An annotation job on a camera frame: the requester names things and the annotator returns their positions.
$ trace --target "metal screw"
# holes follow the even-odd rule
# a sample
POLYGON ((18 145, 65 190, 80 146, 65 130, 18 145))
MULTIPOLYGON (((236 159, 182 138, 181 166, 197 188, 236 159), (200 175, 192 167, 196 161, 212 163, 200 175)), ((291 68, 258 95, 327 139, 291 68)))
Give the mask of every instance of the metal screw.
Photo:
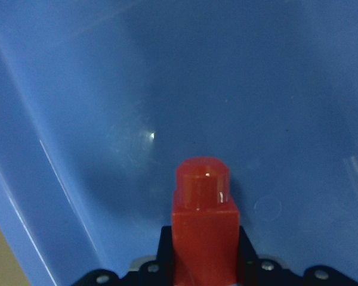
POLYGON ((151 264, 149 267, 147 267, 147 271, 150 273, 156 273, 159 271, 159 265, 158 264, 151 264))
POLYGON ((110 277, 108 275, 100 275, 95 280, 98 284, 105 284, 107 281, 110 280, 110 277))
POLYGON ((314 275, 316 278, 321 280, 327 280, 329 278, 329 274, 324 270, 316 270, 314 275))
POLYGON ((274 264, 271 261, 266 260, 262 262, 261 268, 266 271, 272 271, 274 269, 274 264))

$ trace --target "black plastic base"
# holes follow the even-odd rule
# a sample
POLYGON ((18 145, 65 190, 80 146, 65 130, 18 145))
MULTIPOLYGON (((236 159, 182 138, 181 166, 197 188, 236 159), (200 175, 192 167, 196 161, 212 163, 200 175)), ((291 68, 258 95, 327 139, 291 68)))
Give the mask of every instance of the black plastic base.
MULTIPOLYGON (((173 286, 174 249, 171 227, 164 226, 156 260, 146 262, 139 271, 128 272, 120 279, 112 271, 89 272, 72 286, 173 286)), ((327 266, 313 266, 298 276, 270 259, 259 259, 244 229, 240 227, 237 283, 244 286, 358 286, 341 272, 327 266)))

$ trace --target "plastic container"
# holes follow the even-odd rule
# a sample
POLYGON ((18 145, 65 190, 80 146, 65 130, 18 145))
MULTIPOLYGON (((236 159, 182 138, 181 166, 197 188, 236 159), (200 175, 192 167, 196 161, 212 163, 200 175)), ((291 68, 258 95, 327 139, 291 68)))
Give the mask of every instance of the plastic container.
POLYGON ((0 1, 0 227, 33 285, 155 254, 194 156, 260 254, 358 281, 358 2, 0 1))

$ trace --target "black bracket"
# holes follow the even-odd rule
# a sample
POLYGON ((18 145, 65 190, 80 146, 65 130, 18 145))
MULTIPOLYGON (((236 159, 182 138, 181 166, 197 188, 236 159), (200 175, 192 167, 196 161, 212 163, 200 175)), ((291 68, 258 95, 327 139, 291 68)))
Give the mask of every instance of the black bracket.
MULTIPOLYGON (((112 271, 97 269, 87 273, 72 286, 173 286, 174 249, 171 227, 164 226, 156 260, 144 263, 138 271, 130 271, 120 279, 112 271)), ((323 265, 308 268, 304 276, 270 259, 260 259, 244 229, 240 227, 237 283, 244 286, 358 286, 341 272, 323 265)))

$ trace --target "red plastic block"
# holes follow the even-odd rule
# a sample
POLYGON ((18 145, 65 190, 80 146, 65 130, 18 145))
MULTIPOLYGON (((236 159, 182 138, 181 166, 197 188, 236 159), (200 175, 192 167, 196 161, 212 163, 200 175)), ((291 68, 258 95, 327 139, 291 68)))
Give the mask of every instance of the red plastic block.
POLYGON ((236 283, 239 218, 222 161, 198 157, 179 166, 172 210, 174 285, 236 283))

